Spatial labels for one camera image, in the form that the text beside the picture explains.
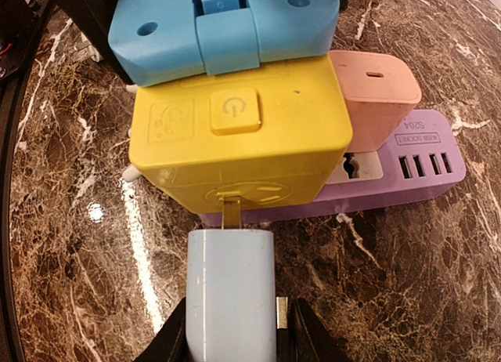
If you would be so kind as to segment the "pink charger plug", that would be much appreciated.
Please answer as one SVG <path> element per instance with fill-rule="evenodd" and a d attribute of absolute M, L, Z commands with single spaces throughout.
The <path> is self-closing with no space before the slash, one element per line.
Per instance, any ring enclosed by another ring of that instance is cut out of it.
<path fill-rule="evenodd" d="M 421 101 L 409 66 L 396 56 L 376 52 L 329 51 L 351 119 L 349 153 L 379 150 Z"/>

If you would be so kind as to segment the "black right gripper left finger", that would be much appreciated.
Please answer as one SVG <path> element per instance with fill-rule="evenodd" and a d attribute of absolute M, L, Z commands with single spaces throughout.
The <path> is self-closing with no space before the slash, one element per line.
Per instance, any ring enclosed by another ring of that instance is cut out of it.
<path fill-rule="evenodd" d="M 187 361 L 186 299 L 175 307 L 151 343 L 135 358 L 135 362 Z"/>

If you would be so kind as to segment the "yellow cube socket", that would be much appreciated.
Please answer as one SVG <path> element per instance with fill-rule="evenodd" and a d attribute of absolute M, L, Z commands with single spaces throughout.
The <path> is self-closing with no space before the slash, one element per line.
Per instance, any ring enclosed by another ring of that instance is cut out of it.
<path fill-rule="evenodd" d="M 141 87 L 129 159 L 196 214 L 312 202 L 353 131 L 328 56 Z"/>

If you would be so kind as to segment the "light blue charger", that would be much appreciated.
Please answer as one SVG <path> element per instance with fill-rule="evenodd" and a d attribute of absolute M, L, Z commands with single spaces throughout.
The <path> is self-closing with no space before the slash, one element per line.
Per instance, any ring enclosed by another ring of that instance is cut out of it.
<path fill-rule="evenodd" d="M 222 226 L 189 233 L 190 361 L 276 360 L 273 234 L 241 226 L 241 199 L 222 198 Z"/>

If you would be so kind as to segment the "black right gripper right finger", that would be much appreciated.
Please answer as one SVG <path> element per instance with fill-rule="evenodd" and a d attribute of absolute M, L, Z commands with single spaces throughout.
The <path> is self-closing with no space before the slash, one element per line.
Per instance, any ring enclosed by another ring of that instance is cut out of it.
<path fill-rule="evenodd" d="M 290 315 L 292 361 L 351 361 L 305 299 L 294 299 Z"/>

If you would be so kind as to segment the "purple power strip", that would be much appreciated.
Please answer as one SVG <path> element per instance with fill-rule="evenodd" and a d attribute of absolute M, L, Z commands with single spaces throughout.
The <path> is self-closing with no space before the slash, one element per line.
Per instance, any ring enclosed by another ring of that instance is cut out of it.
<path fill-rule="evenodd" d="M 242 222 L 268 223 L 427 201 L 461 182 L 466 165 L 446 117 L 413 110 L 376 152 L 349 154 L 306 205 L 248 210 Z"/>

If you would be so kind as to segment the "blue adapter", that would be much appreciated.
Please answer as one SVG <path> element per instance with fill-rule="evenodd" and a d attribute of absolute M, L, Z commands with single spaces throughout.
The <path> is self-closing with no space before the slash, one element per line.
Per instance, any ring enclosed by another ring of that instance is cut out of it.
<path fill-rule="evenodd" d="M 341 0 L 118 0 L 108 43 L 136 85 L 330 50 Z"/>

